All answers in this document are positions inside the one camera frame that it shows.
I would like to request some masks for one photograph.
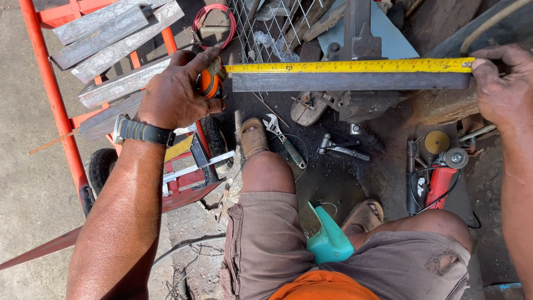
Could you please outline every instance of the black rubber wheel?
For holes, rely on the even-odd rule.
[[[224,138],[224,133],[222,133],[222,130],[220,129],[220,121],[211,116],[207,116],[200,121],[201,126],[204,128],[211,155],[215,157],[229,152],[228,143],[226,142],[226,138]],[[231,167],[233,167],[232,157],[215,163],[216,172],[220,174],[229,172]]]
[[[85,173],[95,197],[98,197],[102,191],[117,160],[118,155],[115,149],[104,148],[94,152],[85,161]]]

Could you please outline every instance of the shorts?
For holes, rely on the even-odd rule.
[[[228,210],[224,300],[265,300],[310,270],[346,274],[381,300],[459,300],[470,253],[432,232],[378,232],[347,260],[316,265],[306,249],[296,195],[241,193]],[[440,259],[453,257],[442,270]]]

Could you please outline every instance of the hand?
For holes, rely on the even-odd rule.
[[[195,55],[176,51],[168,67],[148,82],[133,120],[164,129],[190,126],[195,121],[226,108],[222,99],[207,99],[196,90],[196,78],[220,54],[210,47]]]
[[[471,56],[477,57],[472,73],[483,117],[500,131],[533,128],[533,52],[512,44],[488,47]]]

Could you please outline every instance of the forearm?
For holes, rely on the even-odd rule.
[[[502,227],[527,299],[533,298],[533,128],[502,131]]]
[[[67,299],[101,298],[134,265],[140,271],[135,280],[146,289],[157,250],[165,150],[146,141],[124,141],[76,242]]]

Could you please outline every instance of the wire mesh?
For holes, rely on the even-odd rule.
[[[299,56],[289,45],[302,42],[303,34],[298,34],[298,31],[302,27],[307,29],[312,26],[307,14],[315,2],[323,7],[322,0],[266,0],[257,11],[259,13],[262,10],[264,15],[266,10],[270,16],[274,16],[266,21],[258,20],[256,12],[251,13],[250,7],[254,1],[258,0],[226,0],[237,20],[236,33],[241,45],[241,62],[299,61]],[[276,16],[279,12],[285,12],[286,15]],[[285,36],[290,31],[292,37],[290,41],[286,41]]]

